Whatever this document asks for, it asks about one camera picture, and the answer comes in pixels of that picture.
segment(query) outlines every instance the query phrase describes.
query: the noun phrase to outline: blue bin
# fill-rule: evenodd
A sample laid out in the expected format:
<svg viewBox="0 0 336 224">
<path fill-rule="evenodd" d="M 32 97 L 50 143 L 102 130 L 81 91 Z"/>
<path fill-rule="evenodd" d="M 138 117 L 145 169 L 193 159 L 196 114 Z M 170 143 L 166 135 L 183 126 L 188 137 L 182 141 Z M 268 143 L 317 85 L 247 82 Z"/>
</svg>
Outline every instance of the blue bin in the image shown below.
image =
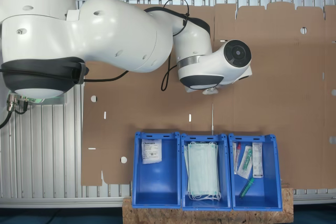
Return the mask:
<svg viewBox="0 0 336 224">
<path fill-rule="evenodd" d="M 162 140 L 162 161 L 142 164 L 141 142 Z M 180 134 L 135 134 L 133 167 L 133 208 L 181 207 L 181 155 Z"/>
<path fill-rule="evenodd" d="M 218 177 L 220 193 L 222 195 L 220 201 L 217 200 L 201 200 L 195 201 L 189 199 L 188 195 L 188 174 L 184 159 L 184 145 L 191 142 L 216 142 L 218 144 Z M 192 136 L 181 135 L 181 159 L 182 159 L 182 209 L 186 211 L 231 211 L 231 195 L 230 195 L 230 177 L 229 177 L 229 160 L 226 135 L 213 136 Z"/>
<path fill-rule="evenodd" d="M 235 136 L 230 134 L 230 173 L 231 173 L 231 192 L 232 207 L 236 211 L 282 211 L 281 180 L 278 158 L 278 147 L 274 135 L 266 136 Z M 263 178 L 255 178 L 244 198 L 239 194 L 247 184 L 248 180 L 234 174 L 234 158 L 232 143 L 240 142 L 242 149 L 240 151 L 238 165 L 240 165 L 245 146 L 252 146 L 252 143 L 262 143 L 262 168 L 264 170 Z"/>
</svg>

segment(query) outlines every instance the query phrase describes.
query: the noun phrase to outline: face mask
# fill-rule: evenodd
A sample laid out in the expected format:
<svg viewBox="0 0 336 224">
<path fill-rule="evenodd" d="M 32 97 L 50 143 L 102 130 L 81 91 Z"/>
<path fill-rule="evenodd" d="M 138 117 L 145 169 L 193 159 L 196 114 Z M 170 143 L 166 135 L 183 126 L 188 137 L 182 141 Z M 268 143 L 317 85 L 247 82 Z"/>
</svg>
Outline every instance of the face mask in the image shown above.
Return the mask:
<svg viewBox="0 0 336 224">
<path fill-rule="evenodd" d="M 185 153 L 189 197 L 193 200 L 221 198 L 215 143 L 191 143 Z"/>
</svg>

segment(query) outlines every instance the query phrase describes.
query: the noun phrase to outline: cardboard sheet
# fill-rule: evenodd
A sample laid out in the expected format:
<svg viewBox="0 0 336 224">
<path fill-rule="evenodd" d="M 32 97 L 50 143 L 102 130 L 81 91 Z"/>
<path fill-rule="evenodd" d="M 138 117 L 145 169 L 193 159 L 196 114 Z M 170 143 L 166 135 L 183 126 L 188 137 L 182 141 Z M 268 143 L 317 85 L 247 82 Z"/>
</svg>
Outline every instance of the cardboard sheet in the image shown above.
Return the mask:
<svg viewBox="0 0 336 224">
<path fill-rule="evenodd" d="M 185 13 L 185 6 L 172 6 Z M 136 131 L 211 134 L 274 134 L 281 178 L 293 188 L 336 188 L 336 7 L 270 3 L 191 7 L 190 15 L 210 25 L 214 50 L 221 40 L 239 39 L 252 52 L 253 75 L 216 95 L 186 93 L 177 71 L 160 90 L 167 62 L 152 73 L 128 73 L 111 83 L 86 83 L 82 141 L 82 185 L 128 184 L 132 180 Z M 300 29 L 305 27 L 306 34 Z M 88 78 L 123 72 L 100 62 L 88 64 Z M 91 102 L 96 95 L 98 101 Z M 120 162 L 125 156 L 126 164 Z"/>
</svg>

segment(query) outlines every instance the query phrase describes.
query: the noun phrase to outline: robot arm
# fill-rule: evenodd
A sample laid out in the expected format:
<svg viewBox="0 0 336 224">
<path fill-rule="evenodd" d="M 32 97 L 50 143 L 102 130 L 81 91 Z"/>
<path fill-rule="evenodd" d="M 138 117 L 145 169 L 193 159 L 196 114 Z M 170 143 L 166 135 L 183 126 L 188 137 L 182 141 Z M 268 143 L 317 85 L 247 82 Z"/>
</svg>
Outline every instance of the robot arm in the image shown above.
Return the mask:
<svg viewBox="0 0 336 224">
<path fill-rule="evenodd" d="M 179 79 L 192 90 L 251 75 L 251 53 L 243 42 L 229 41 L 213 53 L 207 23 L 189 18 L 185 25 L 185 15 L 165 8 L 143 11 L 119 0 L 88 0 L 80 10 L 76 0 L 0 3 L 4 81 L 26 97 L 51 98 L 81 84 L 88 60 L 154 71 L 173 43 Z"/>
</svg>

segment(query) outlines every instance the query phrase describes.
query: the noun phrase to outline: label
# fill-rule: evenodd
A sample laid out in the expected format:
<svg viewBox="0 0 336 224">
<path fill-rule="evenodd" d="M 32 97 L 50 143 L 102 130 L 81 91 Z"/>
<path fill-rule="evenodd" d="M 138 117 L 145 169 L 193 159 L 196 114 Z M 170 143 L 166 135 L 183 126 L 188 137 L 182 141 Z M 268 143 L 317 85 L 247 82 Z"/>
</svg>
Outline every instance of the label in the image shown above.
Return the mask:
<svg viewBox="0 0 336 224">
<path fill-rule="evenodd" d="M 162 161 L 162 140 L 142 140 L 142 163 L 153 164 Z"/>
<path fill-rule="evenodd" d="M 263 149 L 262 143 L 252 143 L 253 149 L 253 178 L 263 178 Z"/>
</svg>

